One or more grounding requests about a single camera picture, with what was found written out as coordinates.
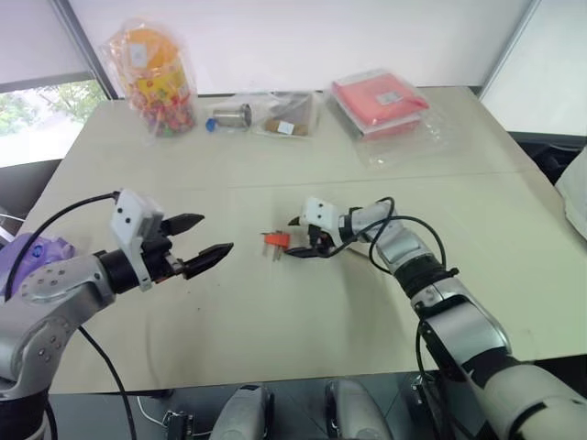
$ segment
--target red package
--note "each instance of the red package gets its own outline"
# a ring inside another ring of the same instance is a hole
[[[424,98],[384,70],[334,81],[337,99],[365,126],[378,126],[428,108]]]

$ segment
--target white label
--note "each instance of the white label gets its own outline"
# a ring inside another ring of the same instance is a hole
[[[289,122],[282,121],[279,123],[277,127],[277,131],[279,133],[284,133],[284,135],[291,135],[294,132],[295,125],[290,124]]]
[[[397,92],[388,92],[384,94],[378,94],[375,99],[377,99],[377,102],[381,105],[388,105],[401,101],[402,96]]]
[[[128,45],[128,52],[130,55],[130,64],[132,67],[144,69],[149,63],[147,56],[147,46],[144,44],[130,43]]]

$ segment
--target blue cap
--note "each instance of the blue cap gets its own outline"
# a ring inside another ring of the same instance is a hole
[[[207,121],[205,121],[205,129],[212,133],[216,130],[216,120],[213,117],[209,117]]]

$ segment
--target black cable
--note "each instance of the black cable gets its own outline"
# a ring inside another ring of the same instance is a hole
[[[444,381],[444,378],[440,373],[438,373],[433,379],[434,384],[436,385],[436,391],[438,391],[437,396],[438,398],[445,403],[447,410],[449,408],[449,395],[447,392],[447,384]],[[450,420],[450,418],[446,414],[442,414],[444,416],[444,421]],[[441,425],[442,432],[441,435],[446,438],[447,440],[456,440],[457,435],[455,434],[454,425],[452,423],[444,422]]]
[[[110,373],[112,373],[112,377],[114,378],[118,390],[120,391],[120,396],[122,397],[122,402],[125,404],[125,411],[127,413],[127,421],[128,421],[128,430],[130,431],[130,438],[132,440],[137,440],[137,428],[135,428],[135,419],[132,416],[132,410],[130,409],[130,402],[128,401],[127,391],[125,390],[124,385],[122,384],[122,380],[118,376],[116,372],[116,368],[114,368],[114,364],[110,360],[110,357],[105,353],[105,351],[98,345],[97,342],[90,336],[90,334],[83,328],[81,325],[79,326],[78,330],[80,333],[87,339],[87,341],[95,348],[95,351],[102,357]]]
[[[49,429],[51,432],[51,440],[58,440],[57,435],[57,421],[55,420],[55,412],[53,412],[53,408],[49,401],[47,401],[47,407],[45,408],[45,413],[47,414],[47,420],[49,420]]]
[[[373,258],[373,250],[375,249],[375,245],[377,244],[377,240],[379,240],[379,237],[382,236],[383,231],[391,223],[392,217],[393,217],[393,210],[395,209],[395,200],[393,199],[393,197],[384,197],[381,200],[378,200],[377,202],[384,202],[386,200],[389,201],[389,211],[387,212],[387,216],[385,217],[385,221],[380,226],[379,230],[377,231],[377,234],[375,234],[375,237],[371,241],[371,245],[369,246],[369,261],[371,262],[371,264],[373,266],[375,266],[381,272],[385,272],[385,273],[391,275],[392,273],[388,269],[377,264],[377,262]]]
[[[381,199],[381,201],[383,200],[390,200],[393,201],[392,197],[385,197],[384,199]],[[379,231],[377,233],[377,235],[375,236],[375,238],[372,240],[371,242],[371,246],[369,248],[370,251],[370,260],[371,262],[375,265],[375,267],[377,267],[379,270],[384,271],[385,273],[390,273],[389,270],[379,266],[378,264],[375,264],[374,261],[372,261],[372,250],[371,248],[374,248],[375,244],[377,244],[377,240],[379,239],[379,237],[382,234],[382,231],[385,229],[385,227],[387,225],[389,225],[389,223],[393,220],[407,220],[409,222],[414,222],[414,223],[418,223],[419,225],[425,227],[428,232],[432,235],[432,237],[434,237],[434,239],[437,242],[438,245],[438,249],[440,250],[440,263],[442,264],[442,266],[444,268],[447,267],[447,252],[444,248],[444,244],[442,243],[442,240],[440,239],[440,236],[438,235],[437,231],[434,230],[434,228],[429,225],[428,223],[426,223],[424,220],[418,218],[418,217],[413,217],[411,215],[387,215],[385,218],[382,218],[381,220],[377,220],[373,223],[371,223],[370,225],[367,225],[365,227],[363,227],[358,233],[354,234],[353,236],[350,236],[349,238],[347,238],[347,240],[345,240],[342,245],[340,245],[339,247],[336,247],[334,250],[328,252],[327,254],[322,254],[320,253],[317,249],[315,249],[316,251],[316,255],[322,259],[329,259],[331,257],[334,257],[335,255],[337,255],[337,253],[342,252],[344,249],[346,249],[348,246],[350,246],[351,244],[353,244],[355,241],[357,241],[363,234],[365,234],[367,231],[369,231],[370,229],[372,229],[373,227],[377,226],[377,225],[382,225],[382,227],[379,228]]]
[[[436,405],[438,405],[438,407],[440,408],[440,411],[442,411],[442,413],[445,415],[445,417],[448,417],[450,419],[450,421],[452,422],[452,424],[454,424],[457,429],[459,431],[462,432],[462,434],[467,437],[468,440],[475,440],[475,435],[473,435],[471,433],[471,431],[469,431],[461,422],[459,419],[457,419],[457,417],[455,417],[455,415],[450,411],[450,409],[447,407],[447,405],[437,397],[436,394],[434,394],[434,392],[432,392],[431,389],[428,388],[428,378],[426,376],[426,372],[424,370],[424,363],[422,362],[422,350],[421,350],[421,346],[420,346],[420,332],[418,330],[416,330],[415,332],[415,360],[418,364],[418,371],[420,373],[420,376],[422,377],[422,385],[424,386],[424,388],[426,389],[427,393],[432,397],[432,400],[435,402]]]
[[[422,400],[422,403],[424,404],[424,408],[426,411],[426,415],[430,419],[430,422],[432,423],[432,434],[433,434],[435,440],[447,440],[446,437],[443,437],[440,434],[440,428],[438,427],[437,419],[434,416],[434,412],[432,411],[432,404],[430,403],[430,400],[428,399],[428,392],[427,392],[428,389],[424,385],[425,379],[421,378],[421,380],[422,380],[423,389],[420,389],[418,391],[418,396]]]
[[[6,279],[6,289],[5,289],[5,301],[8,301],[12,297],[13,293],[13,285],[15,282],[15,277],[17,276],[18,268],[20,267],[20,263],[26,256],[28,250],[32,246],[32,244],[39,238],[39,236],[47,229],[55,220],[60,218],[61,216],[73,211],[75,208],[79,208],[80,206],[84,206],[85,204],[92,204],[93,202],[98,202],[100,200],[106,199],[116,199],[118,192],[109,192],[108,194],[102,194],[95,197],[90,197],[89,199],[81,200],[80,202],[70,204],[68,207],[61,209],[57,214],[53,215],[49,220],[43,223],[39,229],[37,229],[33,234],[28,238],[27,243],[25,246],[20,249],[20,252],[15,259],[14,264],[12,265],[12,269],[10,273],[8,273],[8,278]]]

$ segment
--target robotic arm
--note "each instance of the robotic arm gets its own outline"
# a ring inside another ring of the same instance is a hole
[[[129,190],[116,200],[111,227],[120,249],[59,261],[31,273],[0,307],[0,438],[40,439],[50,384],[73,332],[115,301],[116,294],[182,274],[186,279],[223,259],[232,243],[183,261],[171,253],[175,236],[204,217],[163,220],[149,198]]]
[[[401,220],[386,225],[389,214],[395,215],[390,209],[392,202],[385,200],[342,214],[336,206],[310,198],[291,222],[308,227],[310,247],[287,253],[328,257],[332,248],[356,236],[375,240],[379,256],[420,319],[418,332],[432,358],[443,374],[469,383],[500,439],[585,438],[587,401],[544,369],[512,357],[505,331],[456,278],[458,271],[438,262]]]

